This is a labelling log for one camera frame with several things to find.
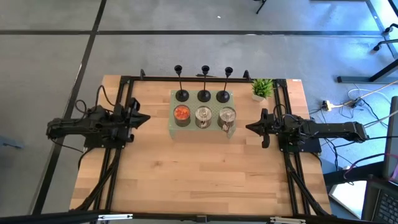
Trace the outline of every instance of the green plant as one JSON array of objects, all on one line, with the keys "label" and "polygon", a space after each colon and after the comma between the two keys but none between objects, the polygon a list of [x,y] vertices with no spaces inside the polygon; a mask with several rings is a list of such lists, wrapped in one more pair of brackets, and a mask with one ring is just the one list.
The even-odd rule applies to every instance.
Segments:
[{"label": "green plant", "polygon": [[255,95],[267,98],[271,96],[274,89],[272,79],[258,78],[254,81],[252,89]]}]

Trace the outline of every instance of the black candlestick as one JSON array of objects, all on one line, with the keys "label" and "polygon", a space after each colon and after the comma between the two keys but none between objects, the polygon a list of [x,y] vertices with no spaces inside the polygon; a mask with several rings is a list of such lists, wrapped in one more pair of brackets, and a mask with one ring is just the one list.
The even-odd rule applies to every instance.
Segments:
[{"label": "black candlestick", "polygon": [[206,75],[209,72],[210,68],[207,65],[202,66],[201,71],[203,72],[205,76],[205,84],[203,86],[203,89],[198,92],[198,100],[201,102],[207,102],[211,98],[211,94],[209,91],[206,90]]},{"label": "black candlestick", "polygon": [[183,90],[181,86],[181,71],[182,71],[182,66],[181,65],[176,65],[174,67],[175,73],[178,75],[178,80],[180,81],[180,90],[175,93],[175,98],[179,102],[185,102],[189,99],[189,93],[187,90]]},{"label": "black candlestick", "polygon": [[225,88],[226,88],[226,83],[228,82],[228,77],[231,76],[231,74],[232,74],[233,71],[234,71],[234,70],[233,70],[231,67],[226,67],[226,68],[225,68],[226,80],[225,80],[224,90],[220,90],[220,91],[217,93],[217,96],[216,96],[217,100],[218,100],[220,103],[226,103],[226,102],[229,101],[229,93],[228,93],[227,91],[225,91]]}]

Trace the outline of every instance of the concrete floor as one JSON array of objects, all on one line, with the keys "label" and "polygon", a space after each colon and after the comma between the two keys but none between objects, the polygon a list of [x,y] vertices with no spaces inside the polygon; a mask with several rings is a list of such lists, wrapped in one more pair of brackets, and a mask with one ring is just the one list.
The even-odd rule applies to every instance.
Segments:
[{"label": "concrete floor", "polygon": [[[372,2],[385,26],[396,21],[387,0]],[[2,0],[0,29],[91,29],[99,4],[94,0]],[[245,0],[108,0],[99,29],[378,30],[365,2],[268,0],[255,15],[258,6],[258,2]],[[87,40],[85,35],[0,35],[0,134],[25,144],[20,150],[0,150],[0,217],[30,212],[52,145],[45,137],[45,127],[65,109]],[[394,60],[387,47],[371,52],[381,40],[353,36],[97,36],[78,98],[91,105],[105,74],[138,75],[143,68],[147,75],[175,75],[174,65],[181,64],[183,75],[192,76],[206,64],[216,76],[223,76],[224,68],[231,66],[233,77],[249,70],[254,78],[302,79],[308,108],[315,109],[322,100],[334,104],[348,100],[347,92],[355,86],[337,84],[337,76],[370,76]],[[380,85],[359,86],[373,90]],[[382,92],[389,98],[398,95],[396,85]],[[380,95],[373,94],[366,101],[379,117],[389,113],[389,103]],[[354,119],[336,110],[324,114],[334,123],[375,120],[366,108],[356,110]],[[320,114],[313,117],[322,120]],[[386,128],[376,125],[368,134],[385,136]],[[67,138],[65,144],[81,147],[82,142],[82,138]],[[383,152],[384,142],[353,144],[340,148],[339,154],[355,161]],[[333,162],[330,148],[322,148],[322,158]],[[68,209],[79,156],[75,151],[62,151],[44,212]],[[348,165],[342,159],[339,164]]]}]

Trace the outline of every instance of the wooden tabletop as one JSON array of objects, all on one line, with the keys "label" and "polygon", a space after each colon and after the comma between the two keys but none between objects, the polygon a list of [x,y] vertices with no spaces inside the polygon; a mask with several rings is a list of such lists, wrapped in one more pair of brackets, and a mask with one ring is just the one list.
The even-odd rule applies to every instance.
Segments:
[{"label": "wooden tabletop", "polygon": [[[120,76],[104,76],[103,85],[111,101],[116,99],[119,81]],[[293,114],[308,118],[302,82],[287,80],[287,84]],[[206,84],[209,90],[220,90],[222,86],[222,83]],[[151,119],[133,129],[135,140],[121,153],[111,210],[291,215],[285,164],[277,138],[271,136],[269,148],[263,149],[262,138],[245,128],[259,120],[262,108],[274,108],[274,97],[259,103],[251,98],[250,83],[229,83],[227,90],[234,93],[237,113],[233,137],[223,144],[210,144],[202,139],[198,143],[179,143],[171,139],[167,128],[170,91],[178,87],[177,82],[134,82],[132,95],[141,104],[139,112],[149,114]],[[198,90],[203,83],[183,83],[183,88]],[[112,109],[103,95],[99,103]],[[83,158],[70,208],[79,206],[93,190],[103,156],[104,149],[94,149]],[[323,209],[331,212],[319,160],[306,153],[301,153],[301,159],[308,189]],[[303,212],[300,191],[295,188],[299,211]],[[101,208],[107,192],[106,186]]]}]

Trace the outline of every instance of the tin can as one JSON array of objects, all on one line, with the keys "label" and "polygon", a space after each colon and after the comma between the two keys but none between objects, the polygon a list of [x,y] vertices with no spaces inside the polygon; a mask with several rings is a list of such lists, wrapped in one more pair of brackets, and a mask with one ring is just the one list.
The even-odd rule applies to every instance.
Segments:
[{"label": "tin can", "polygon": [[234,126],[236,120],[236,112],[233,108],[229,106],[224,107],[220,110],[218,115],[218,126],[225,131],[226,133],[229,132],[229,129]]},{"label": "tin can", "polygon": [[191,123],[191,111],[185,105],[178,105],[174,108],[174,121],[180,127],[186,127]]},{"label": "tin can", "polygon": [[207,106],[200,106],[195,112],[195,123],[199,128],[207,128],[211,125],[211,110]]}]

